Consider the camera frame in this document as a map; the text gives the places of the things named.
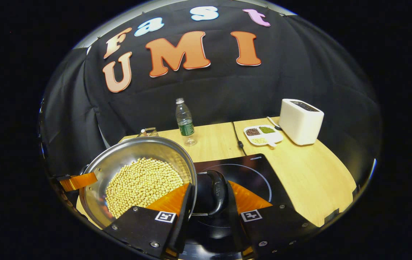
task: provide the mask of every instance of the pink letter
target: pink letter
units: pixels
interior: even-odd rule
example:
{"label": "pink letter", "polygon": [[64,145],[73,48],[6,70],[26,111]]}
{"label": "pink letter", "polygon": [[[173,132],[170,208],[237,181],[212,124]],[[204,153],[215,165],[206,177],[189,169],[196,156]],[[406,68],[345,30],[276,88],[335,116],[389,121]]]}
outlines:
{"label": "pink letter", "polygon": [[243,9],[244,12],[248,13],[249,16],[251,17],[251,19],[257,23],[258,25],[262,25],[262,26],[266,26],[269,27],[270,23],[265,22],[264,20],[262,20],[261,17],[265,18],[265,15],[258,13],[256,10],[254,9]]}

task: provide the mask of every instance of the white tray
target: white tray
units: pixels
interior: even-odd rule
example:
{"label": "white tray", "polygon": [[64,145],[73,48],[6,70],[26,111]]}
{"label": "white tray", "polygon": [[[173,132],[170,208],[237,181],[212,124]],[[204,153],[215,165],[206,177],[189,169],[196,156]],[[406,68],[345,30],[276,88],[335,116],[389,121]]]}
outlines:
{"label": "white tray", "polygon": [[[275,131],[274,133],[267,133],[264,134],[262,132],[262,130],[260,130],[259,127],[268,127],[271,128],[273,131]],[[252,129],[252,128],[256,128],[257,131],[259,132],[259,135],[247,135],[246,134],[246,130],[248,129]],[[272,125],[254,125],[254,126],[249,126],[246,127],[244,130],[244,135],[247,137],[247,139],[249,140],[250,143],[252,143],[253,145],[257,145],[257,146],[262,146],[262,145],[270,145],[272,147],[277,146],[275,143],[281,142],[283,140],[283,136],[281,135],[281,133],[278,132],[278,130],[275,129],[274,126]],[[255,138],[265,138],[268,142],[267,143],[254,143],[252,140]]]}

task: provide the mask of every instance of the metal pot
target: metal pot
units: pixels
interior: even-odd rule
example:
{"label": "metal pot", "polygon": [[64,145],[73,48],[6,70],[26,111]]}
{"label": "metal pot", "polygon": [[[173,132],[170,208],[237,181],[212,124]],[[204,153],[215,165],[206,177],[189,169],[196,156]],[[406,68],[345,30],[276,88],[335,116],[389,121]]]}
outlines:
{"label": "metal pot", "polygon": [[[142,136],[118,143],[95,158],[83,173],[94,172],[97,182],[79,190],[81,204],[87,215],[100,228],[104,229],[116,220],[109,212],[105,190],[111,179],[126,164],[138,158],[154,158],[165,161],[179,173],[183,183],[191,184],[190,203],[187,205],[188,218],[193,216],[212,216],[224,208],[227,185],[224,176],[209,170],[196,173],[193,161],[183,147],[172,140],[158,136]],[[193,213],[197,196],[197,175],[207,174],[212,179],[212,195],[216,206],[208,213]]]}

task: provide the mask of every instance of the plastic bottle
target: plastic bottle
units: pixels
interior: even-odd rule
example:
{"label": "plastic bottle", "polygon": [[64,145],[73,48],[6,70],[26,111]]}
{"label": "plastic bottle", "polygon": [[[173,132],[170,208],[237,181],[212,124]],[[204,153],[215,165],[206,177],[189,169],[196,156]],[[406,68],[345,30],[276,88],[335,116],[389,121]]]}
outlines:
{"label": "plastic bottle", "polygon": [[183,142],[186,146],[193,146],[197,141],[194,138],[195,130],[193,128],[192,114],[185,105],[183,98],[176,99],[176,104],[176,120],[183,136]]}

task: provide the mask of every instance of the black cable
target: black cable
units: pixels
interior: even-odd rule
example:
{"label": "black cable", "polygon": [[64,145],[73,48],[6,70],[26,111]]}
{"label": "black cable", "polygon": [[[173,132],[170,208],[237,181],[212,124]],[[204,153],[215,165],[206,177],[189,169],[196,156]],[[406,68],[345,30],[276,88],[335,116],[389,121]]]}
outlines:
{"label": "black cable", "polygon": [[238,135],[236,134],[235,124],[233,121],[232,121],[232,124],[233,124],[233,131],[235,132],[236,140],[238,140],[238,146],[241,148],[241,150],[243,150],[244,155],[247,156],[243,148],[243,143],[238,139]]}

